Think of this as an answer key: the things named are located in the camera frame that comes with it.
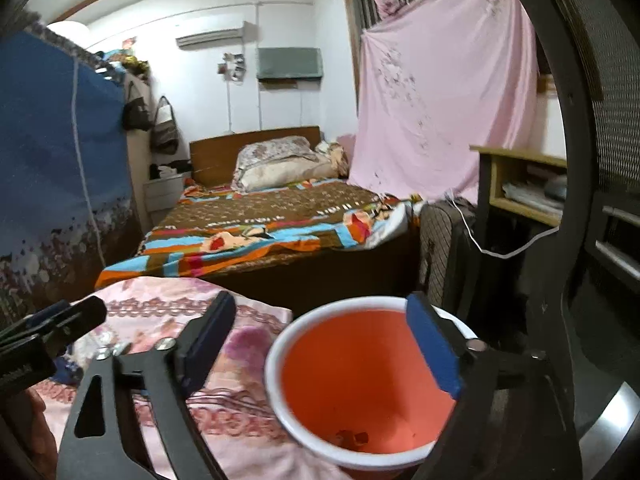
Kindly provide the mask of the person's hand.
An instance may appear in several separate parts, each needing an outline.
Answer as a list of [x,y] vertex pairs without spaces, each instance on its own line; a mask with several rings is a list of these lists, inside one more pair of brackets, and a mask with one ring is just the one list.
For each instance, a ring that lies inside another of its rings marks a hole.
[[58,466],[55,437],[44,417],[46,404],[34,388],[17,395],[12,405],[11,422],[18,430],[35,470],[43,479],[54,479]]

